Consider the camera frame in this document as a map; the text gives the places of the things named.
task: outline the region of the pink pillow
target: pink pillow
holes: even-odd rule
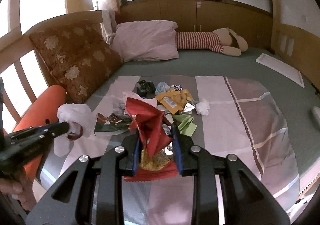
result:
[[[178,58],[175,41],[178,25],[168,20],[134,21],[121,23],[111,48],[125,62],[130,60],[168,60]]]

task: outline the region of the teddy bear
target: teddy bear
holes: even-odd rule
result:
[[[229,56],[240,56],[248,49],[247,41],[229,28],[212,32],[177,32],[178,49],[210,49]]]

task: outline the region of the red and white striped fabric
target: red and white striped fabric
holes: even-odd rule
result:
[[[222,53],[224,46],[214,32],[177,32],[178,49],[210,49]]]

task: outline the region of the gold wrapper lining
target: gold wrapper lining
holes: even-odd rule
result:
[[[156,153],[152,158],[149,157],[146,149],[141,151],[140,168],[149,171],[159,171],[170,162],[170,158],[164,152],[164,149]]]

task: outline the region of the cushion with flower pattern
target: cushion with flower pattern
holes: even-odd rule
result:
[[[88,21],[30,34],[36,53],[75,103],[84,103],[122,64]]]

